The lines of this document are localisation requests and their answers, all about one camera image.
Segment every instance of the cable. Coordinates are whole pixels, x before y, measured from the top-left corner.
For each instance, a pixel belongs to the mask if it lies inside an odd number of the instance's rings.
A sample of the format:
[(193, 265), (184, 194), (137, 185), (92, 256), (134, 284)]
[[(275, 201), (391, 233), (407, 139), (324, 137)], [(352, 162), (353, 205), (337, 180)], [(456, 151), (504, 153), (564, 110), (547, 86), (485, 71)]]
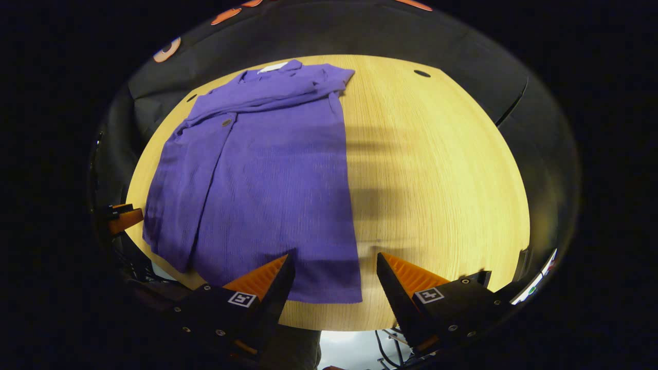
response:
[(395, 349), (397, 350), (397, 358), (400, 360), (400, 367), (403, 367), (405, 365), (405, 360), (402, 359), (402, 350), (400, 350), (400, 343), (396, 340), (395, 342)]
[(382, 354), (382, 357), (384, 358), (384, 360), (386, 360), (386, 362), (390, 363), (391, 366), (395, 367), (396, 369), (401, 369), (400, 365), (396, 365), (395, 362), (391, 361), (391, 359), (388, 358), (388, 356), (386, 356), (386, 354), (384, 353), (384, 349), (382, 348), (382, 341), (379, 339), (379, 334), (377, 333), (377, 330), (374, 331), (374, 335), (377, 337), (377, 345), (379, 346), (379, 352)]

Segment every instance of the wooden table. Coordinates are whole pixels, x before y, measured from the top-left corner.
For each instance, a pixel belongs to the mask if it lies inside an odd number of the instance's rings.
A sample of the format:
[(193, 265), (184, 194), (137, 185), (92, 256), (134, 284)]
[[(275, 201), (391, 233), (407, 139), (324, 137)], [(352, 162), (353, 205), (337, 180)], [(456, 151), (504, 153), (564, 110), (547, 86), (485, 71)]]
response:
[[(530, 238), (528, 202), (505, 140), (475, 100), (441, 70), (409, 61), (364, 55), (296, 59), (356, 71), (340, 101), (363, 302), (288, 301), (280, 323), (315, 330), (392, 327), (395, 317), (376, 275), (380, 251), (449, 280), (491, 270), (492, 291), (511, 282)], [(169, 113), (139, 158), (127, 203), (145, 207), (163, 145), (196, 97), (239, 72), (192, 90)], [(127, 233), (146, 256), (188, 288), (205, 283), (195, 271), (179, 273), (153, 254), (141, 237), (142, 225)]]

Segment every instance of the clothing label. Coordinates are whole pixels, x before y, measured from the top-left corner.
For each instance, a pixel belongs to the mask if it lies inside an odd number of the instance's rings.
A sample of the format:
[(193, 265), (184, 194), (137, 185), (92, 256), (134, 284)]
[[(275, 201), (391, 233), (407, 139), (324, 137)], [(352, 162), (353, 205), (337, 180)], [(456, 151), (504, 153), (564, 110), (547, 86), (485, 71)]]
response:
[(271, 70), (277, 70), (277, 69), (283, 67), (284, 65), (286, 65), (287, 63), (288, 62), (283, 62), (283, 63), (279, 63), (277, 65), (266, 66), (265, 68), (258, 71), (258, 73), (269, 72)]

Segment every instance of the purple shirt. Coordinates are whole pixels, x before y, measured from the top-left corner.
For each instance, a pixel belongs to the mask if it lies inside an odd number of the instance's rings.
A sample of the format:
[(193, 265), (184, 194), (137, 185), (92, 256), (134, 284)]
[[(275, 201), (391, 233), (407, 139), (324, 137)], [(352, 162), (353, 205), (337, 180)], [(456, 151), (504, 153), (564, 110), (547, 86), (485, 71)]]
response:
[(248, 70), (197, 98), (164, 144), (144, 240), (223, 285), (290, 253), (289, 300), (361, 302), (338, 94), (354, 70)]

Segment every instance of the black background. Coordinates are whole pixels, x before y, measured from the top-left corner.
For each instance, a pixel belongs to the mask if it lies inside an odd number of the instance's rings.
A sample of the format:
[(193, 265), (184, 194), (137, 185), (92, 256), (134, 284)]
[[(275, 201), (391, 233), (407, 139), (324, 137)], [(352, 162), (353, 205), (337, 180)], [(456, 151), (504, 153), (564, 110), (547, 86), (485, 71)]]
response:
[[(7, 194), (27, 204), (26, 216), (7, 224), (14, 232), (24, 227), (26, 237), (7, 246), (15, 290), (7, 298), (7, 334), (17, 364), (146, 368), (170, 353), (166, 338), (148, 335), (148, 318), (107, 278), (94, 248), (85, 206), (88, 155), (121, 83), (178, 34), (236, 4), (223, 3), (3, 5), (5, 34), (16, 36), (5, 51), (15, 57), (5, 76), (17, 119), (5, 124), (20, 138), (8, 147), (24, 144), (18, 151), (26, 170), (20, 193)], [(655, 168), (648, 155), (656, 68), (648, 51), (658, 41), (650, 23), (656, 10), (633, 1), (426, 3), (485, 33), (541, 76), (571, 122), (584, 172), (582, 216), (555, 278), (508, 324), (442, 367), (649, 367), (657, 343), (649, 329), (656, 252), (646, 227)], [(422, 40), (410, 42), (422, 47)]]

